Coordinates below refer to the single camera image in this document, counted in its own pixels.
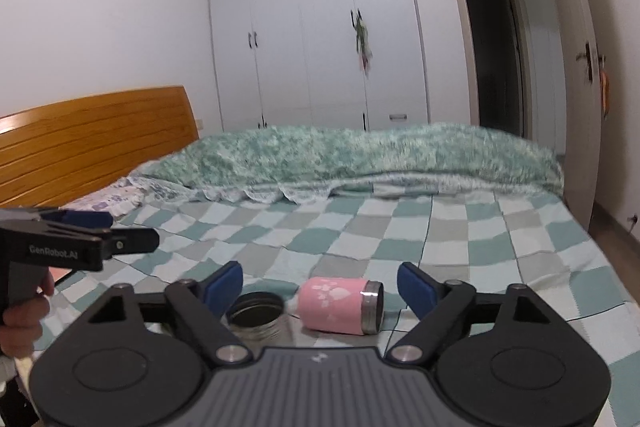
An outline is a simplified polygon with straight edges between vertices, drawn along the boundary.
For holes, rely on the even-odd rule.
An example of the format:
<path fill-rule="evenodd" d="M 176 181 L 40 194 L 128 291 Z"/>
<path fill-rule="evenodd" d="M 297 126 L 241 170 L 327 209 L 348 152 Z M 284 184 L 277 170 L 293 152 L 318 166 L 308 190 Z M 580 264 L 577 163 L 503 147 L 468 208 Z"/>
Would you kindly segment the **person's left hand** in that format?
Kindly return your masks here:
<path fill-rule="evenodd" d="M 35 342 L 42 336 L 41 321 L 50 311 L 48 298 L 53 295 L 54 280 L 49 270 L 40 283 L 40 293 L 2 315 L 1 351 L 10 358 L 22 359 L 34 352 Z"/>

